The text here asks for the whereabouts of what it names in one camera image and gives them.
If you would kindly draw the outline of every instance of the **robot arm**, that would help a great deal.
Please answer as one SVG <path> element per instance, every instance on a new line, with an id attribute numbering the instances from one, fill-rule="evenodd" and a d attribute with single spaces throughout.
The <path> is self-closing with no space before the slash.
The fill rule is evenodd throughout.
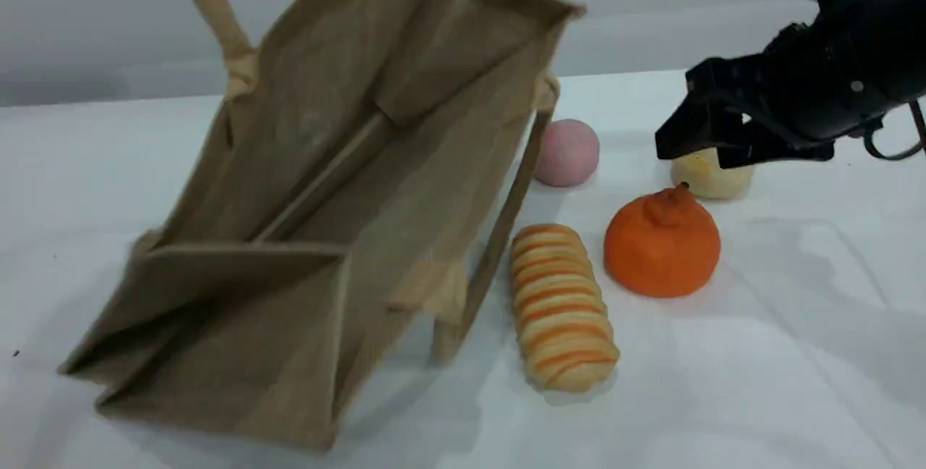
<path id="1" fill-rule="evenodd" d="M 688 96 L 655 134 L 660 159 L 717 147 L 721 168 L 781 159 L 826 161 L 833 142 L 864 138 L 880 159 L 922 149 L 926 124 L 926 0 L 816 0 L 760 54 L 708 58 L 686 74 Z M 872 136 L 885 113 L 910 105 L 920 142 L 884 156 Z"/>

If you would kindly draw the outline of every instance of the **gray wall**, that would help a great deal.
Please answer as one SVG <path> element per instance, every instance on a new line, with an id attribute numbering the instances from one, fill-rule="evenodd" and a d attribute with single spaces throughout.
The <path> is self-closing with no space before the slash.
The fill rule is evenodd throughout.
<path id="1" fill-rule="evenodd" d="M 291 0 L 231 0 L 259 40 Z M 677 69 L 760 50 L 800 0 L 575 0 L 560 75 Z M 188 0 L 0 0 L 0 105 L 219 93 L 218 47 Z"/>

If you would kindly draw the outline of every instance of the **cable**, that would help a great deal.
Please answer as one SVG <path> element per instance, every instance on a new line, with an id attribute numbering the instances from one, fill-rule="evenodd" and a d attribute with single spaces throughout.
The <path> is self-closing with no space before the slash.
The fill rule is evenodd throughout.
<path id="1" fill-rule="evenodd" d="M 902 153 L 886 156 L 874 145 L 874 130 L 866 130 L 864 136 L 865 150 L 867 150 L 871 156 L 874 156 L 874 158 L 886 161 L 901 161 L 910 158 L 910 156 L 915 155 L 917 152 L 926 152 L 926 122 L 923 120 L 923 112 L 922 109 L 919 108 L 919 102 L 916 100 L 910 102 L 910 112 L 913 113 L 913 123 L 916 123 L 917 133 L 919 133 L 919 142 L 917 142 L 916 145 L 913 145 Z"/>

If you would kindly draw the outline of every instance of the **white table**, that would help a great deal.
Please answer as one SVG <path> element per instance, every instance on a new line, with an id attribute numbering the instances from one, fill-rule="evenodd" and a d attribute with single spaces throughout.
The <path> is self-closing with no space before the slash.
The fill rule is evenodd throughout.
<path id="1" fill-rule="evenodd" d="M 668 182 L 653 132 L 680 72 L 562 80 L 558 117 L 598 130 L 588 185 L 535 186 L 519 226 L 561 221 L 600 262 L 609 219 Z M 748 198 L 708 204 L 717 274 L 683 300 L 599 279 L 623 357 L 582 397 L 525 382 L 505 272 L 456 363 L 425 366 L 424 321 L 368 382 L 326 458 L 103 420 L 98 387 L 56 376 L 165 218 L 217 97 L 0 109 L 0 467 L 219 469 L 913 469 L 926 460 L 926 160 L 762 166 Z M 890 116 L 886 150 L 914 138 Z"/>

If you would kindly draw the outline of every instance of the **pink ball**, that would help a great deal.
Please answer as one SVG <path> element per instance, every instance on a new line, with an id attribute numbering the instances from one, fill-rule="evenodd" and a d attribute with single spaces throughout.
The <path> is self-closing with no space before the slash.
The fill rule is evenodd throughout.
<path id="1" fill-rule="evenodd" d="M 601 145 L 595 130 L 578 119 L 553 122 L 543 135 L 543 146 L 533 175 L 553 187 L 581 185 L 598 168 Z"/>

